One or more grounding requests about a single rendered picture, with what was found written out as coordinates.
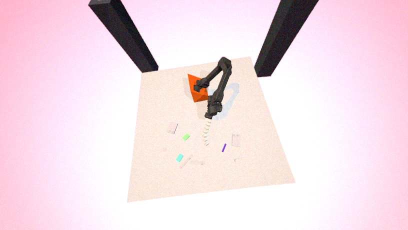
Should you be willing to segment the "light green flat block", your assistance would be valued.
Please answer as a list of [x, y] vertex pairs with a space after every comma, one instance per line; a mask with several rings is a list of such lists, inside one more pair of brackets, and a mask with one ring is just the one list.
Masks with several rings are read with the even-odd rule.
[[186, 141], [189, 137], [190, 137], [190, 136], [189, 136], [188, 134], [186, 134], [186, 135], [183, 137], [184, 141]]

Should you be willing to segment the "teal rectangular block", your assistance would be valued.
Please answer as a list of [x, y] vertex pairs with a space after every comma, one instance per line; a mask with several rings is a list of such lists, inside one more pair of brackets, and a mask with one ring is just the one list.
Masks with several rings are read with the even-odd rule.
[[179, 156], [177, 157], [176, 160], [177, 160], [178, 162], [180, 162], [182, 158], [183, 158], [183, 155], [182, 155], [182, 154], [179, 154]]

